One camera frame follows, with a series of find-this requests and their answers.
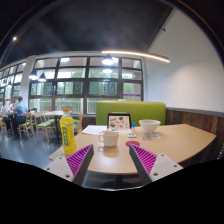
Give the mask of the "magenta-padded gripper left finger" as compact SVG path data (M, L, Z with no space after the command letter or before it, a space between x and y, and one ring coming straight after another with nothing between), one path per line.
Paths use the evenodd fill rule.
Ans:
M93 155L94 148L90 144L67 157L57 157L45 171L81 186Z

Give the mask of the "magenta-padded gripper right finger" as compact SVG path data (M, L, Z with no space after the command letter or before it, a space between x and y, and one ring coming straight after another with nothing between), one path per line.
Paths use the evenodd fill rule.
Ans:
M156 155L134 144L129 146L129 154L143 185L152 183L182 169L182 166L166 154Z

